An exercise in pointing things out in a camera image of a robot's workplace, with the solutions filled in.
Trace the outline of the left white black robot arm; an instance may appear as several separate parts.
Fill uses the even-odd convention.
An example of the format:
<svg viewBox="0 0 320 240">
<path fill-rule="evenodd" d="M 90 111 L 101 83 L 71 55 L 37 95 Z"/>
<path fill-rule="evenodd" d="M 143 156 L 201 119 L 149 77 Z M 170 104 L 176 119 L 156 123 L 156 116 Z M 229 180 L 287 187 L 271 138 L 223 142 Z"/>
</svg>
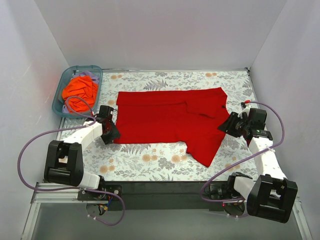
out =
<svg viewBox="0 0 320 240">
<path fill-rule="evenodd" d="M 115 109 L 101 105 L 94 119 L 62 141 L 53 140 L 48 145 L 44 180 L 49 183 L 97 190 L 102 177 L 84 170 L 83 151 L 96 139 L 111 144 L 121 135 L 113 122 Z"/>
</svg>

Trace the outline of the red t shirt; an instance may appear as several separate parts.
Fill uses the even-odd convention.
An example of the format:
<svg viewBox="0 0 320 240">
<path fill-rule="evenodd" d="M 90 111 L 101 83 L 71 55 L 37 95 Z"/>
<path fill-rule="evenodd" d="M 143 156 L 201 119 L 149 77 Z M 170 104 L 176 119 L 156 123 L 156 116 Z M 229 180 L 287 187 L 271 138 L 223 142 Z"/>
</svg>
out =
<svg viewBox="0 0 320 240">
<path fill-rule="evenodd" d="M 121 91 L 117 98 L 116 144 L 184 142 L 186 153 L 209 167 L 225 133 L 218 127 L 229 117 L 222 88 L 200 90 Z"/>
</svg>

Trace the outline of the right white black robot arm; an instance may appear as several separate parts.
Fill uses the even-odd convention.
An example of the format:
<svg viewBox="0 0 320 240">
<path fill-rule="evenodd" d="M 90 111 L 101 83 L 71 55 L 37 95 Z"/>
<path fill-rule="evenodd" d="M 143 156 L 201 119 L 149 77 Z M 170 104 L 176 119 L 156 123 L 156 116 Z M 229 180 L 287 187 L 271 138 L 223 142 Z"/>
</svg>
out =
<svg viewBox="0 0 320 240">
<path fill-rule="evenodd" d="M 232 197 L 246 200 L 247 213 L 267 220 L 286 223 L 298 193 L 298 186 L 281 170 L 273 149 L 273 136 L 266 130 L 267 112 L 245 107 L 232 112 L 218 129 L 232 137 L 242 137 L 254 155 L 257 180 L 240 172 L 232 173 L 226 190 Z"/>
</svg>

